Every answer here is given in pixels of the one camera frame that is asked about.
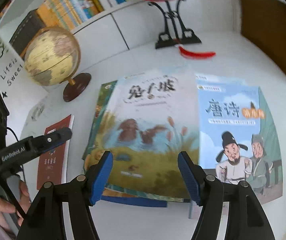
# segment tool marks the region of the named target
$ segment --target red book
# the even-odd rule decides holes
[[[69,115],[63,120],[49,126],[45,129],[44,134],[49,134],[63,127],[72,129],[74,116]],[[66,182],[67,171],[67,154],[70,140],[66,143],[43,153],[39,159],[39,167],[37,171],[36,188],[39,190],[47,181],[51,181],[54,185]]]

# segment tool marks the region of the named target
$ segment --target black stand base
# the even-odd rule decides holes
[[[195,33],[192,29],[185,27],[185,25],[184,25],[184,23],[180,17],[180,14],[179,14],[179,6],[180,6],[181,1],[185,1],[185,0],[178,0],[177,1],[176,11],[172,11],[171,5],[169,4],[169,2],[165,1],[168,12],[165,12],[161,8],[161,6],[159,6],[155,2],[149,2],[148,3],[149,6],[156,6],[162,12],[163,17],[164,17],[164,24],[165,24],[164,31],[158,35],[158,41],[155,44],[155,49],[171,47],[171,46],[174,46],[176,44],[202,43],[201,40],[199,39],[199,37],[197,37],[195,35]],[[181,26],[181,29],[182,29],[182,37],[181,38],[179,38],[179,36],[178,36],[175,18],[178,19],[180,26]],[[173,39],[169,33],[168,23],[167,23],[168,19],[171,19],[171,22],[172,22],[172,25],[174,28],[174,32],[175,32],[175,39]]]

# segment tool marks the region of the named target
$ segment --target globe stand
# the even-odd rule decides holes
[[[87,87],[91,81],[90,73],[80,73],[76,75],[73,79],[68,80],[67,86],[63,91],[63,99],[65,102],[70,102],[77,98]]]

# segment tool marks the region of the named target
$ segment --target cartoon man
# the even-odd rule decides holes
[[[240,156],[239,153],[240,148],[247,151],[248,147],[244,144],[237,144],[233,135],[228,131],[222,134],[222,140],[223,150],[216,157],[216,161],[219,162],[216,165],[216,176],[222,182],[238,184],[249,177],[252,172],[252,160]],[[220,162],[223,154],[228,160]]]
[[[268,158],[264,149],[263,137],[259,134],[252,135],[252,151],[253,172],[246,181],[251,185],[254,192],[263,194],[266,185],[266,168],[271,173],[273,162]]]

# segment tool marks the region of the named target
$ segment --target table surface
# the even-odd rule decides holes
[[[85,71],[91,73],[92,80],[75,100],[69,103],[63,101],[66,84],[62,84],[41,101],[45,109],[36,121],[31,119],[32,109],[21,138],[43,135],[47,126],[73,114],[73,136],[67,161],[67,181],[70,181],[83,172],[81,157],[88,142],[101,84],[152,68],[183,65],[189,65],[199,73],[244,79],[247,85],[261,87],[278,133],[283,165],[283,196],[264,204],[263,208],[275,238],[283,239],[286,233],[286,76],[270,58],[238,33],[198,33],[198,36],[203,43],[188,45],[187,49],[215,51],[216,57],[189,60],[181,57],[177,48],[155,50],[154,44],[149,43],[108,58]],[[24,168],[33,199],[37,194],[38,159],[25,164]],[[91,208],[91,213],[101,239],[113,237],[124,240],[133,236],[135,239],[190,239],[197,223],[188,219],[186,203],[169,203],[168,208],[146,208],[99,201]],[[224,239],[226,220],[223,216],[217,239]],[[67,237],[73,239],[68,225]]]

